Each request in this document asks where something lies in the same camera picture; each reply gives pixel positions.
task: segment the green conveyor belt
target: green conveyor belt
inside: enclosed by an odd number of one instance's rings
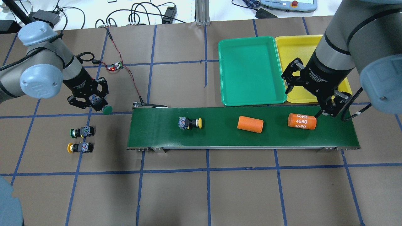
[[[360,148],[352,121],[320,116],[315,130],[287,126],[290,113],[315,115],[318,106],[137,108],[131,117],[129,150],[240,148]],[[240,115],[264,120],[262,133],[237,129]],[[203,128],[178,127],[179,117],[203,120]]]

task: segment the orange battery cell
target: orange battery cell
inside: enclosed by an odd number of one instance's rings
[[[261,119],[239,116],[239,122],[237,123],[237,128],[260,134],[263,131],[263,125],[264,121]]]
[[[317,119],[310,115],[301,114],[289,114],[287,119],[287,125],[294,128],[301,129],[315,129],[317,125]]]

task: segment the green tray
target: green tray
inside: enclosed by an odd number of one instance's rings
[[[218,44],[221,97],[226,106],[286,101],[275,39],[225,39]]]
[[[319,110],[319,106],[138,108],[131,117],[127,148],[359,148],[351,120],[320,116],[315,130],[287,126],[290,113],[315,115]],[[237,129],[240,115],[264,120],[262,133]],[[179,117],[201,117],[203,127],[180,129]]]

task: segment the metal bracket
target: metal bracket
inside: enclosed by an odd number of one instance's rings
[[[152,108],[152,107],[167,107],[166,105],[154,105],[154,104],[146,104],[146,103],[141,103],[141,102],[134,102],[133,103],[133,109],[134,108]]]
[[[153,150],[156,153],[166,153],[166,150],[161,147],[149,147],[149,149]]]
[[[195,24],[211,24],[209,20],[209,0],[195,0]]]
[[[147,152],[147,151],[149,151],[148,148],[126,148],[126,150],[129,150],[129,151],[139,151],[139,152]]]
[[[330,152],[330,151],[334,151],[334,150],[337,150],[337,151],[358,150],[360,148],[361,147],[323,147],[323,148],[319,149],[317,152]]]

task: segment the green push button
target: green push button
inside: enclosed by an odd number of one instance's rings
[[[106,105],[102,108],[102,112],[104,115],[110,115],[113,111],[112,106]]]

